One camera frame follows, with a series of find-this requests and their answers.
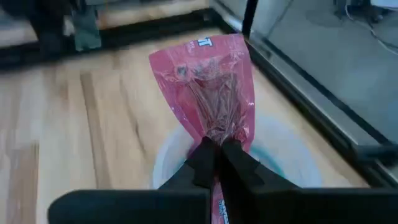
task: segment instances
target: pink plastic packaging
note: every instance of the pink plastic packaging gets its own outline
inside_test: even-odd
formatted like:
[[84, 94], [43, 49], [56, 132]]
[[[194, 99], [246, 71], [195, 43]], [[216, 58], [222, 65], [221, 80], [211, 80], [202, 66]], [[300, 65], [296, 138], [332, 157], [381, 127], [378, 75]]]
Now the pink plastic packaging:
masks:
[[[254, 88], [243, 36], [192, 40], [153, 53], [149, 60], [167, 103], [196, 145], [204, 136], [218, 144], [235, 138], [249, 150], [254, 138]], [[223, 196], [216, 179], [213, 223], [224, 223], [222, 209]]]

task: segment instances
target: cable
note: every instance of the cable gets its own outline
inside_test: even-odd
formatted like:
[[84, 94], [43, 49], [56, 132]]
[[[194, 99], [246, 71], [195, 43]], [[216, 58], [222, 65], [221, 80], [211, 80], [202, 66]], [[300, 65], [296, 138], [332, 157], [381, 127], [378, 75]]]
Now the cable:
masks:
[[371, 32], [372, 36], [373, 36], [374, 38], [377, 39], [377, 41], [379, 42], [379, 44], [380, 44], [384, 49], [386, 49], [387, 51], [389, 51], [390, 53], [392, 53], [392, 54], [394, 54], [394, 55], [398, 55], [398, 46], [396, 46], [396, 45], [394, 45], [394, 44], [391, 44], [391, 43], [388, 43], [388, 42], [382, 40], [382, 39], [376, 34], [376, 32], [374, 31], [373, 27], [372, 27], [370, 24], [365, 24], [365, 23], [363, 23], [363, 22], [359, 22], [359, 21], [357, 21], [356, 19], [353, 19], [353, 18], [351, 17], [351, 14], [348, 12], [348, 2], [349, 2], [349, 1], [347, 0], [347, 1], [346, 1], [346, 6], [345, 6], [345, 11], [346, 11], [346, 15], [347, 15], [348, 19], [350, 19], [351, 21], [357, 23], [357, 24], [360, 25], [361, 27], [363, 27], [363, 28], [369, 30], [369, 31]]

